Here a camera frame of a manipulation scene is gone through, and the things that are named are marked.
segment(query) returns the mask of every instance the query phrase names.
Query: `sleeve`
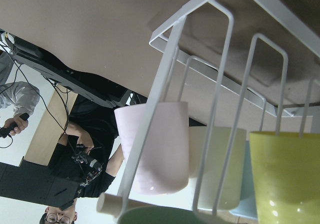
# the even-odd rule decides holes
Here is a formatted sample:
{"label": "sleeve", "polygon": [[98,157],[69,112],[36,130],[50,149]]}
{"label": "sleeve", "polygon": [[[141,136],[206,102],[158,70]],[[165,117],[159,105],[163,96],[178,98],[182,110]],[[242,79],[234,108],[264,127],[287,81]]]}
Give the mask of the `sleeve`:
{"label": "sleeve", "polygon": [[53,169],[53,167],[58,163],[60,157],[66,152],[67,147],[57,143],[56,147],[53,151],[53,154],[51,156],[51,159],[49,161],[48,167]]}
{"label": "sleeve", "polygon": [[100,187],[101,188],[100,193],[104,193],[109,188],[109,186],[111,185],[111,183],[114,181],[115,178],[116,177],[113,177],[110,174],[104,172],[103,181],[101,182],[101,187]]}
{"label": "sleeve", "polygon": [[14,65],[13,63],[11,57],[6,52],[0,54],[0,85],[6,83]]}
{"label": "sleeve", "polygon": [[98,198],[101,193],[104,193],[109,188],[114,179],[115,177],[106,172],[101,173],[99,177],[84,188],[82,197]]}
{"label": "sleeve", "polygon": [[31,115],[39,99],[39,89],[26,82],[8,83],[0,87],[0,108],[14,105],[14,115],[17,113]]}

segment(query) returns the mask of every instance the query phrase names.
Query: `man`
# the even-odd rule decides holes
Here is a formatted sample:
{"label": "man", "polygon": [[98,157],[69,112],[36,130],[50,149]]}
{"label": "man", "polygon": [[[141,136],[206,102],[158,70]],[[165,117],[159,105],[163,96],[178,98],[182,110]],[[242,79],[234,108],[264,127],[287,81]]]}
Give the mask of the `man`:
{"label": "man", "polygon": [[14,115],[4,123],[4,128],[16,122],[17,127],[10,131],[10,135],[19,134],[28,126],[28,120],[23,120],[20,115],[28,113],[31,115],[39,102],[39,89],[26,82],[7,83],[13,67],[13,61],[6,51],[0,50],[0,108],[14,106]]}
{"label": "man", "polygon": [[63,224],[73,223],[77,219],[77,198],[97,198],[108,189],[124,159],[121,145],[109,159],[117,136],[114,109],[101,107],[78,95],[69,116],[66,134],[59,139],[48,166],[56,176],[81,182],[90,168],[84,164],[80,167],[72,156],[76,144],[84,144],[88,155],[102,164],[102,172],[87,186],[79,186],[71,207],[66,210],[47,207],[40,224],[57,221]]}

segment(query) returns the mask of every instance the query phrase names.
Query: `yellow-green cup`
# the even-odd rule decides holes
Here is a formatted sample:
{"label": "yellow-green cup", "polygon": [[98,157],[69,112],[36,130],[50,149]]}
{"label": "yellow-green cup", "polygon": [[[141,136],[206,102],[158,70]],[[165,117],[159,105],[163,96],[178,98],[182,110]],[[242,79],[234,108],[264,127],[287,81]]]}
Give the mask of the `yellow-green cup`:
{"label": "yellow-green cup", "polygon": [[249,138],[259,224],[320,223],[320,134]]}

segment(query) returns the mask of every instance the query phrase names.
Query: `glasses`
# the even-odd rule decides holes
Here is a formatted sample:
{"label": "glasses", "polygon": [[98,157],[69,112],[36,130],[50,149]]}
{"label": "glasses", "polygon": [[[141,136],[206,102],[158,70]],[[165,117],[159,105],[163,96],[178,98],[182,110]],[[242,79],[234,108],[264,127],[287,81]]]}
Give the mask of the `glasses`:
{"label": "glasses", "polygon": [[70,218],[69,217],[62,217],[58,221],[58,216],[55,213],[50,213],[45,218],[45,221],[47,221],[48,223],[70,224]]}

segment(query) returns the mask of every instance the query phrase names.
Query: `wire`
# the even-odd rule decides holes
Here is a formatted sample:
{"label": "wire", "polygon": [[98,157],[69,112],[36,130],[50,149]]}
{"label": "wire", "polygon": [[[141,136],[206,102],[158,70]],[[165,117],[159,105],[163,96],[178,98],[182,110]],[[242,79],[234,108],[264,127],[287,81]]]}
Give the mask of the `wire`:
{"label": "wire", "polygon": [[10,143],[8,146],[6,146],[6,147],[0,147],[0,148],[8,148],[8,147],[10,147],[11,144],[14,142],[14,139],[12,138],[12,136],[11,136],[10,134],[8,134],[8,136],[11,138],[11,143]]}
{"label": "wire", "polygon": [[30,85],[30,87],[37,93],[37,95],[39,95],[39,97],[41,98],[41,100],[43,101],[43,104],[44,104],[44,106],[45,106],[45,108],[46,108],[46,110],[49,112],[49,114],[52,116],[52,118],[56,121],[56,123],[62,128],[62,130],[64,130],[64,128],[61,126],[61,124],[58,122],[58,120],[53,116],[53,114],[49,111],[49,109],[48,109],[48,107],[47,107],[47,105],[46,105],[46,102],[45,102],[45,100],[44,100],[44,98],[39,94],[39,92],[38,91],[36,91],[35,90],[35,88],[29,83],[29,81],[28,81],[28,79],[27,79],[27,77],[25,76],[25,74],[23,73],[23,71],[20,69],[20,67],[21,67],[21,64],[18,66],[17,64],[16,64],[16,61],[11,57],[11,55],[9,54],[9,52],[8,51],[6,51],[6,53],[9,55],[9,57],[10,57],[10,59],[12,60],[12,62],[17,66],[17,71],[19,70],[20,72],[21,72],[21,74],[23,75],[23,77],[25,78],[25,80],[26,80],[26,82]]}
{"label": "wire", "polygon": [[98,148],[102,148],[102,147],[94,147],[94,148],[86,148],[86,149],[91,149],[92,150],[95,150],[95,149],[98,149]]}
{"label": "wire", "polygon": [[[62,101],[62,103],[63,103],[63,106],[64,106],[64,108],[65,108],[65,112],[66,112],[66,123],[65,123],[64,128],[63,128],[63,127],[61,126],[61,124],[57,121],[57,119],[56,119],[56,118],[52,115],[52,113],[49,111],[49,109],[48,109],[48,107],[47,107],[47,105],[46,105],[46,102],[44,101],[43,97],[42,97],[42,96],[39,94],[39,92],[37,92],[37,91],[35,90],[35,88],[29,83],[27,77],[25,76],[25,74],[23,73],[23,71],[20,69],[21,64],[18,66],[18,65],[16,64],[16,60],[14,60],[14,59],[12,58],[11,54],[4,48],[4,45],[0,44],[0,46],[5,50],[5,52],[9,55],[10,59],[11,59],[11,60],[13,61],[13,63],[17,66],[17,70],[16,70],[16,72],[15,72],[14,82],[16,81],[17,72],[18,72],[18,70],[19,70],[19,71],[21,72],[21,74],[23,75],[23,77],[25,78],[25,80],[27,81],[27,83],[30,85],[30,87],[31,87],[31,88],[39,95],[39,97],[42,99],[43,104],[44,104],[46,110],[47,110],[47,111],[49,112],[49,114],[53,117],[53,119],[56,121],[56,123],[62,128],[63,133],[61,134],[60,138],[62,137],[63,134],[66,134],[66,135],[67,135],[66,130],[67,130],[68,123],[69,123],[69,111],[68,111],[67,101],[68,101],[68,98],[69,98],[69,94],[68,94],[68,93],[69,93],[70,91],[62,92],[62,91],[61,91],[58,87],[56,87],[56,85],[54,85],[48,78],[44,77],[45,80],[47,80],[47,81],[52,85],[52,87],[54,88],[54,90],[57,92],[57,94],[58,94],[58,96],[60,97],[60,99],[61,99],[61,101]],[[64,99],[62,98],[62,96],[60,95],[60,93],[57,91],[57,89],[58,89],[61,93],[66,93],[66,102],[64,102]],[[69,146],[71,147],[73,153],[76,154],[76,151],[75,151],[75,149],[73,148],[72,144],[70,143],[69,139],[67,139],[67,142],[68,142]],[[9,147],[12,143],[13,143],[13,138],[11,137],[11,143],[10,143],[7,147]],[[85,175],[85,172],[84,172],[84,170],[83,170],[83,168],[82,168],[82,166],[81,166],[80,163],[79,163],[79,167],[80,167],[82,173]]]}

